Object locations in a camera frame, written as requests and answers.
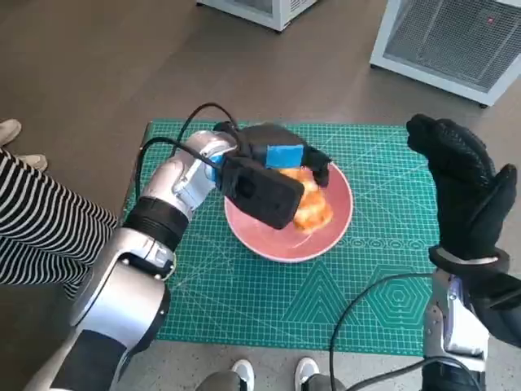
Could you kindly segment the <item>black knitted gloved right hand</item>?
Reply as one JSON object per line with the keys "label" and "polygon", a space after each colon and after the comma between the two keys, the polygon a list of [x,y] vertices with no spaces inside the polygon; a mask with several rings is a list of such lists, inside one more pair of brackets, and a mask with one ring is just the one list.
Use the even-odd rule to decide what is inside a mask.
{"label": "black knitted gloved right hand", "polygon": [[462,260],[493,256],[517,195],[516,167],[495,170],[486,145],[449,119],[417,114],[406,129],[436,185],[440,246]]}

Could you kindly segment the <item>black left hand blue tape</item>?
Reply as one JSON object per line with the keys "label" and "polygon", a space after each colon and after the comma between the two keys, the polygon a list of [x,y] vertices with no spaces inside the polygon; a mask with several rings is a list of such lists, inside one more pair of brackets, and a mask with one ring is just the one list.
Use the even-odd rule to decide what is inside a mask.
{"label": "black left hand blue tape", "polygon": [[274,123],[262,123],[242,128],[245,153],[268,169],[297,169],[305,167],[320,187],[329,184],[331,158],[312,147],[298,134]]}

